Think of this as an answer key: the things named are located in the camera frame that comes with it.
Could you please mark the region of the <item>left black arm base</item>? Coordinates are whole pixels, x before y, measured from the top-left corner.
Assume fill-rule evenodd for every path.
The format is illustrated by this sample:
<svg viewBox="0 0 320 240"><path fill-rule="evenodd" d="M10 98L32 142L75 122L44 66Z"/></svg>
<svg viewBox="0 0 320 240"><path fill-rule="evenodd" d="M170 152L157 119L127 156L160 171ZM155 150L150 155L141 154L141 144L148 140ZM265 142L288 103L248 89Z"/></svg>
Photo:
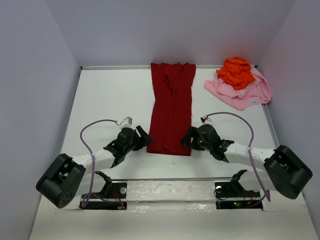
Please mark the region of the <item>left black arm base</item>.
<svg viewBox="0 0 320 240"><path fill-rule="evenodd" d="M122 211L127 209L127 187L124 181L113 181L105 184L100 192L93 192L86 206L82 206L84 195L81 196L81 210Z"/></svg>

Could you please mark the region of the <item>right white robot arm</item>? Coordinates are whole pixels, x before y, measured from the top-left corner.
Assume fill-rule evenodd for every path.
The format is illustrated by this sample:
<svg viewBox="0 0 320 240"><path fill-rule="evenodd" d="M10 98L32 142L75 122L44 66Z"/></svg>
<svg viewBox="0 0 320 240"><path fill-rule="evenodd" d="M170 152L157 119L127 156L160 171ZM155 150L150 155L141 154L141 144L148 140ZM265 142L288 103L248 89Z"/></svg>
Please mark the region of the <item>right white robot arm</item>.
<svg viewBox="0 0 320 240"><path fill-rule="evenodd" d="M313 176L310 168L289 147L251 148L222 139L211 124L191 126L180 142L186 148L208 151L218 161L252 167L232 177L247 191L277 191L288 199L296 199Z"/></svg>

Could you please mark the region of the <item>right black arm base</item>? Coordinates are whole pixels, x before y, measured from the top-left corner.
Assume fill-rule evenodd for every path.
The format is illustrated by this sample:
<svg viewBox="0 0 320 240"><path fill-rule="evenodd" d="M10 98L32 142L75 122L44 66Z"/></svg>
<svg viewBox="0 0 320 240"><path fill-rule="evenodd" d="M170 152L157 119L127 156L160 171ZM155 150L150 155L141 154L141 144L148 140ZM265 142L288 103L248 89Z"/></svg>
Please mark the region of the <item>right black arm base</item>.
<svg viewBox="0 0 320 240"><path fill-rule="evenodd" d="M245 190L238 182L215 182L213 194L217 210L263 210L261 194L253 190Z"/></svg>

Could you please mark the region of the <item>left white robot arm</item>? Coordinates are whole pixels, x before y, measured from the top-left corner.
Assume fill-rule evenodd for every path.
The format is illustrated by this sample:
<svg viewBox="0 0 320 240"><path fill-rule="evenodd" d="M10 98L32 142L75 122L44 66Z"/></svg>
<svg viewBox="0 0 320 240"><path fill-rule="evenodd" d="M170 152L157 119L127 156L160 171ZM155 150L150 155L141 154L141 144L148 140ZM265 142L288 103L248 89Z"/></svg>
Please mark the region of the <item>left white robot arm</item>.
<svg viewBox="0 0 320 240"><path fill-rule="evenodd" d="M141 126L123 127L116 139L97 152L69 156L59 154L36 183L36 190L57 208L66 207L74 197L82 196L82 205L91 196L103 200L114 193L112 179L102 171L122 163L131 151L148 146L153 138Z"/></svg>

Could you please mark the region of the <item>dark red t shirt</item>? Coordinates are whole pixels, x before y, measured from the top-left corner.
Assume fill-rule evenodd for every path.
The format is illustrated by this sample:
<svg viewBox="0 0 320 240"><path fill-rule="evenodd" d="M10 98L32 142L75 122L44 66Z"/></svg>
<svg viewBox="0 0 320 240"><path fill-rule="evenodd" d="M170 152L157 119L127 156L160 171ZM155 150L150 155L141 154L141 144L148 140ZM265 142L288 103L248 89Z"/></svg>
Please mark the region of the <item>dark red t shirt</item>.
<svg viewBox="0 0 320 240"><path fill-rule="evenodd" d="M196 65L190 63L151 63L154 106L147 146L150 154L190 156L181 144L192 124L192 85Z"/></svg>

